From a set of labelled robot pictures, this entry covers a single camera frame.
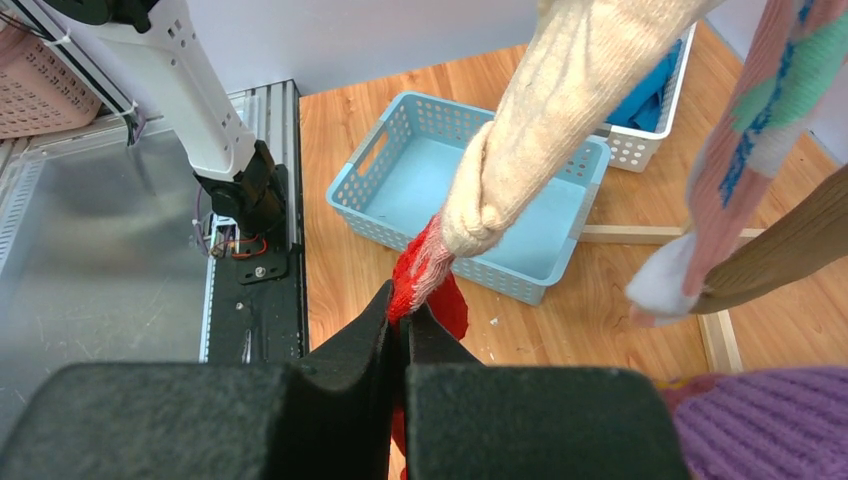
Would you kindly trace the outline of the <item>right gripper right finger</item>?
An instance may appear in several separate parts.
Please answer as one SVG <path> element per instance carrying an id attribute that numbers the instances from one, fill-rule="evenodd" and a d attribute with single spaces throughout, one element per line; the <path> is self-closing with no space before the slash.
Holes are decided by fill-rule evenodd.
<path id="1" fill-rule="evenodd" d="M 400 323 L 411 479 L 686 479 L 671 416 L 641 373 L 488 366 L 422 309 Z"/>

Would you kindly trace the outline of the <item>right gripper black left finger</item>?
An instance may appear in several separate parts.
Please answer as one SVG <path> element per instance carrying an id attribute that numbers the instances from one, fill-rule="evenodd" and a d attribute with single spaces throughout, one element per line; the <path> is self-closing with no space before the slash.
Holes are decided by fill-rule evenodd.
<path id="1" fill-rule="evenodd" d="M 279 364 L 79 363 L 36 392 L 5 479 L 384 479 L 394 342 L 383 285 L 307 356 Z"/>

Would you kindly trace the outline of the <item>purple striped sock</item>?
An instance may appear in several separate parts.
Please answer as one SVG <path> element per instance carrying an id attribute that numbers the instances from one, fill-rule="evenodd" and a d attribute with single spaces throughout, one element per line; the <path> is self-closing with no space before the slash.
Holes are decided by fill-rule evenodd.
<path id="1" fill-rule="evenodd" d="M 698 479 L 844 479 L 847 370 L 802 367 L 659 382 Z"/>

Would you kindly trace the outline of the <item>red and cream sock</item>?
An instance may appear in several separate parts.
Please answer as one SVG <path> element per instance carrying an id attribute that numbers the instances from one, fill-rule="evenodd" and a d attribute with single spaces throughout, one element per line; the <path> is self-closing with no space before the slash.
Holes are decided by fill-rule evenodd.
<path id="1" fill-rule="evenodd" d="M 681 33 L 713 8 L 710 1 L 541 1 L 533 37 L 487 131 L 483 197 L 509 227 L 562 163 L 666 55 Z M 387 317 L 433 301 L 437 318 L 463 337 L 467 310 L 451 275 L 462 256 L 437 212 L 408 245 L 392 274 Z"/>

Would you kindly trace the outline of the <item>pink patterned sock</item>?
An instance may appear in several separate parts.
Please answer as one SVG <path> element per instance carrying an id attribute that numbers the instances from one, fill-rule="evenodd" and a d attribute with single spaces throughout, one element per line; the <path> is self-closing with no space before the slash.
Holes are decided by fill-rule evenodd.
<path id="1" fill-rule="evenodd" d="M 626 288 L 630 317 L 660 326 L 693 312 L 847 55 L 844 1 L 769 1 L 722 117 L 690 173 L 687 234 L 657 250 Z"/>

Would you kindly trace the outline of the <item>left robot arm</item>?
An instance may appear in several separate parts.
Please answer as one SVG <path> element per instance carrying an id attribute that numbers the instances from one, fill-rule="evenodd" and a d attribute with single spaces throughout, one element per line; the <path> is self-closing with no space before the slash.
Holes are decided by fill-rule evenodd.
<path id="1" fill-rule="evenodd" d="M 182 143 L 213 211 L 249 237 L 286 239 L 285 188 L 267 144 L 231 104 L 184 1 L 52 1 L 95 29 L 129 68 Z"/>

